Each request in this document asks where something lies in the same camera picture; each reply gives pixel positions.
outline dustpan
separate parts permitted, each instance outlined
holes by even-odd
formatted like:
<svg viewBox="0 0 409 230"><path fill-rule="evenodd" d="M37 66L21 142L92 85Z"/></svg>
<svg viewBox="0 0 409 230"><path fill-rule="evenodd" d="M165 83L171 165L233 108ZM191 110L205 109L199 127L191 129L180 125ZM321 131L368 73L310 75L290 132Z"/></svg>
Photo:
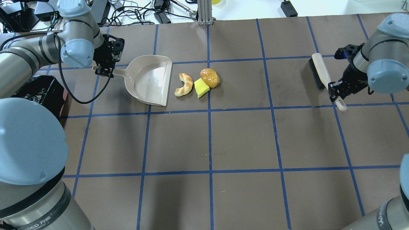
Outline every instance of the dustpan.
<svg viewBox="0 0 409 230"><path fill-rule="evenodd" d="M171 81L172 60L165 56L144 55L132 60L124 70L114 69L115 77L125 79L125 87L138 101L166 106Z"/></svg>

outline blue joint cap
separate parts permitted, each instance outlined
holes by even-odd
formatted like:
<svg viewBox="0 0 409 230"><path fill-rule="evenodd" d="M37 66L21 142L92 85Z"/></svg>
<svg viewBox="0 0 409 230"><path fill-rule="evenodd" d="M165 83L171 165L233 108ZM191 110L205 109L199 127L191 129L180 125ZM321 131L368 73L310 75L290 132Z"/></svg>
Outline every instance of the blue joint cap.
<svg viewBox="0 0 409 230"><path fill-rule="evenodd" d="M378 30L394 37L409 39L409 14L388 15L378 26Z"/></svg>
<svg viewBox="0 0 409 230"><path fill-rule="evenodd" d="M391 59L374 61L366 73L368 85L375 92L396 93L409 85L409 69L399 61Z"/></svg>
<svg viewBox="0 0 409 230"><path fill-rule="evenodd" d="M406 197L409 197L409 154L405 154L400 164L400 186Z"/></svg>
<svg viewBox="0 0 409 230"><path fill-rule="evenodd" d="M0 111L0 181L36 185L61 172L68 146L57 118L23 98L0 99Z"/></svg>
<svg viewBox="0 0 409 230"><path fill-rule="evenodd" d="M78 17L91 10L85 0L58 0L57 9L63 18Z"/></svg>
<svg viewBox="0 0 409 230"><path fill-rule="evenodd" d="M61 47L61 60L73 68L86 68L94 57L94 45L85 39L73 39Z"/></svg>

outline black bristles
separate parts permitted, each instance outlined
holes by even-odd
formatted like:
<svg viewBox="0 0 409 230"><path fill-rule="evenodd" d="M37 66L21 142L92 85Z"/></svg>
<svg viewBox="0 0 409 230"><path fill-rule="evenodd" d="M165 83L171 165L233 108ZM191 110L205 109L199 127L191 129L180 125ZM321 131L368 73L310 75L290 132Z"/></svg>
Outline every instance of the black bristles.
<svg viewBox="0 0 409 230"><path fill-rule="evenodd" d="M324 84L321 82L321 79L319 78L318 72L315 69L314 61L312 58L308 60L308 63L310 64L310 68L312 70L312 75L314 76L315 84L317 85L317 88L320 90L325 89Z"/></svg>

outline robotic arm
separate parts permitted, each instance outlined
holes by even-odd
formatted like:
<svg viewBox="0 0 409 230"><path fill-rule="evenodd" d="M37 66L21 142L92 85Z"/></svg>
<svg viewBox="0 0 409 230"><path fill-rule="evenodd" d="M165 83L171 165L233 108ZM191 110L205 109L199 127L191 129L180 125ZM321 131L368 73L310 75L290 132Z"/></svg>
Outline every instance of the robotic arm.
<svg viewBox="0 0 409 230"><path fill-rule="evenodd" d="M0 51L0 99L12 96L41 67L60 60L73 68L85 68L94 59L98 65L95 74L113 77L124 39L102 34L85 0L59 0L57 8L64 18L61 33L12 39Z"/></svg>
<svg viewBox="0 0 409 230"><path fill-rule="evenodd" d="M349 65L338 82L330 82L328 91L334 102L368 86L368 94L409 90L409 15L391 14L361 45L339 48L336 59L348 59Z"/></svg>

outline yellow sponge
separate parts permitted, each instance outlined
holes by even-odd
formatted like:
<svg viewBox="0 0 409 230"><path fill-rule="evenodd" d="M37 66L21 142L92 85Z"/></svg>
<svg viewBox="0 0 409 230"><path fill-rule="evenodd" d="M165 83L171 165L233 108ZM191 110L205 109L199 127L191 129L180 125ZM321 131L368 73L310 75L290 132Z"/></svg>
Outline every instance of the yellow sponge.
<svg viewBox="0 0 409 230"><path fill-rule="evenodd" d="M195 81L194 85L196 93L198 94L198 98L200 98L210 90L210 87L201 78Z"/></svg>

